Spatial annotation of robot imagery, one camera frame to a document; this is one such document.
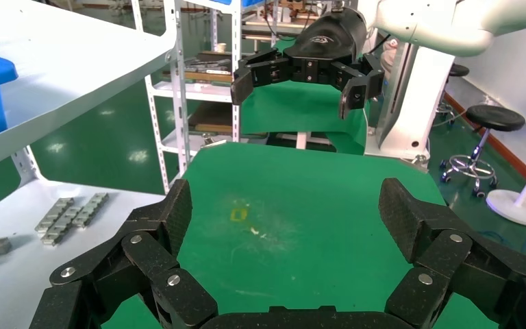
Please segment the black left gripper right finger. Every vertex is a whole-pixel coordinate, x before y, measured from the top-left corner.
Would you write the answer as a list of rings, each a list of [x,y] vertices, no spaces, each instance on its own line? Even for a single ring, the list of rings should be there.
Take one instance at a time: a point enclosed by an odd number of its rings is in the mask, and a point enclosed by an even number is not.
[[[412,268],[385,311],[432,328],[453,294],[500,328],[526,328],[526,255],[474,231],[449,207],[415,198],[396,178],[381,184],[381,220]]]

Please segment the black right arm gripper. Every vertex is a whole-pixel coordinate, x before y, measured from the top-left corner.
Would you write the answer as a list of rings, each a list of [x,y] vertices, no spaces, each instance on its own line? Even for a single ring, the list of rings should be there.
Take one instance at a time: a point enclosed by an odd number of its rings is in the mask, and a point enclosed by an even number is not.
[[[346,119],[352,110],[382,92],[384,69],[371,53],[362,55],[366,23],[354,9],[328,12],[297,36],[286,48],[261,51],[238,61],[230,87],[231,102],[239,106],[254,88],[291,80],[329,84],[341,92],[338,116]]]

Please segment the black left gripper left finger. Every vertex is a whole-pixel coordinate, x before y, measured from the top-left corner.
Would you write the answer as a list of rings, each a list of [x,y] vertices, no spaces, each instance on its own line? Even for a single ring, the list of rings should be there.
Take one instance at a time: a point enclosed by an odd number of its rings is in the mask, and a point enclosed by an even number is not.
[[[107,241],[50,275],[30,326],[100,328],[133,296],[163,328],[200,328],[218,314],[215,299],[177,260],[192,217],[188,181],[131,211]]]

